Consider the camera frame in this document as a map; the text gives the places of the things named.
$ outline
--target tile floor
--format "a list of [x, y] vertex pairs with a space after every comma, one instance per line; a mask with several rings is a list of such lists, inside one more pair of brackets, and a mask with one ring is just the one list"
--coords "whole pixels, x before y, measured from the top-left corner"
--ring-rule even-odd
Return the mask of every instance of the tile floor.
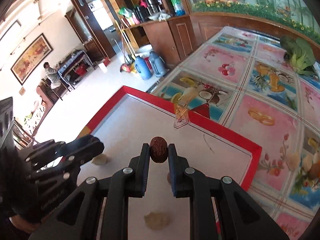
[[106, 101], [123, 85], [147, 91], [158, 78], [153, 75], [142, 80], [138, 74], [120, 73], [123, 55], [118, 54], [103, 73], [100, 68], [88, 73], [75, 90], [63, 96], [63, 101], [53, 106], [36, 134], [36, 140], [44, 142], [73, 141]]

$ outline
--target blue bottle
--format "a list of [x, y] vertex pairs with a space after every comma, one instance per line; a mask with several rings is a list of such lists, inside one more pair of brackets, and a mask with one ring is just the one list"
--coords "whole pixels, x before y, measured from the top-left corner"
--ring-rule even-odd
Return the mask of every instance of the blue bottle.
[[142, 57], [140, 56], [136, 57], [135, 67], [136, 67], [136, 70], [140, 73], [143, 80], [147, 80], [150, 77], [152, 77], [151, 71], [146, 61]]
[[154, 51], [150, 52], [149, 61], [156, 77], [161, 77], [166, 74], [163, 59]]

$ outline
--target framed painting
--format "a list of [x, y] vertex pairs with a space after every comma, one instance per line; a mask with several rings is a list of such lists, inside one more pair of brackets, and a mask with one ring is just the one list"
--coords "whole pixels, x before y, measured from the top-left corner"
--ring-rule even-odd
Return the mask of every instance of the framed painting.
[[51, 51], [53, 51], [53, 49], [42, 33], [21, 54], [11, 68], [12, 73], [21, 85], [24, 84], [28, 76]]

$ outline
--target person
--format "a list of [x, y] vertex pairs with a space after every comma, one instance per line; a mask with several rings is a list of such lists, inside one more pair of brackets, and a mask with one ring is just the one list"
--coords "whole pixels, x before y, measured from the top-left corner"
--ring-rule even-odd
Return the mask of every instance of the person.
[[61, 80], [59, 75], [57, 74], [58, 71], [54, 68], [51, 68], [48, 62], [45, 62], [43, 67], [45, 69], [45, 75], [51, 81], [51, 88], [55, 89], [61, 86]]

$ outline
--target green vegetable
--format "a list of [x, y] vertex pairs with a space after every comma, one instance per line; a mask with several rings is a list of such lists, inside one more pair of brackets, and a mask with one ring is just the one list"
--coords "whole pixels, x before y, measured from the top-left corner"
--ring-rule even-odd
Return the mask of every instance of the green vegetable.
[[294, 41], [286, 36], [282, 36], [280, 45], [290, 55], [290, 65], [295, 72], [300, 75], [314, 74], [312, 71], [304, 70], [316, 63], [310, 44], [306, 40], [299, 37]]

